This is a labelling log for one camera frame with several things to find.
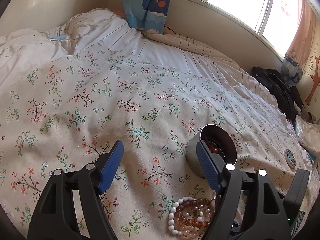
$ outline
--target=decorative round badge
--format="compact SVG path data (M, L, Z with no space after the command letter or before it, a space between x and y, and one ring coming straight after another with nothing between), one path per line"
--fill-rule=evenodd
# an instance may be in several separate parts
M296 160L293 156L293 153L289 149L284 150L284 158L287 161L287 164L291 169L294 169L296 166Z

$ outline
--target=bracelet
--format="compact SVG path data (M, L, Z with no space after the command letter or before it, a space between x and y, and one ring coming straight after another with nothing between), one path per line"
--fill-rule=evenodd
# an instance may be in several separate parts
M168 229L174 235L197 238L202 231L208 228L214 211L214 199L195 199L191 196L180 198L170 209Z

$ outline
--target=clear plastic bag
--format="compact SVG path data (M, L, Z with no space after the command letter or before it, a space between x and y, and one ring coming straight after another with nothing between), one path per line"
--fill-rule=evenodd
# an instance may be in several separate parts
M297 140L310 154L320 157L320 126L311 124L296 116L295 129Z

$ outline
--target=pink curtain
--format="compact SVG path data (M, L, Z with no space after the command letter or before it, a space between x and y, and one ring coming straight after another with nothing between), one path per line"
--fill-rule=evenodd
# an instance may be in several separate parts
M286 76L289 87L296 85L302 77L302 69L312 49L316 26L316 15L306 0L299 0L298 29L284 56L281 73Z

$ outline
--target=floral bedsheet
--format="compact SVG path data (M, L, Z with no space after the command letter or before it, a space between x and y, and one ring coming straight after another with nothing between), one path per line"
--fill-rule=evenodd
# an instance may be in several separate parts
M184 156L188 140L208 123L231 135L238 168L266 169L286 193L294 171L284 149L294 153L297 168L312 167L285 116L240 83L241 76L218 69L212 80L139 62L103 41L33 70L0 98L1 205L26 236L52 172L95 162L120 139L123 159L100 196L117 237L174 238L167 226L174 201L212 196ZM318 174L312 172L303 210L310 210L318 192ZM88 235L79 201L75 205L81 233Z

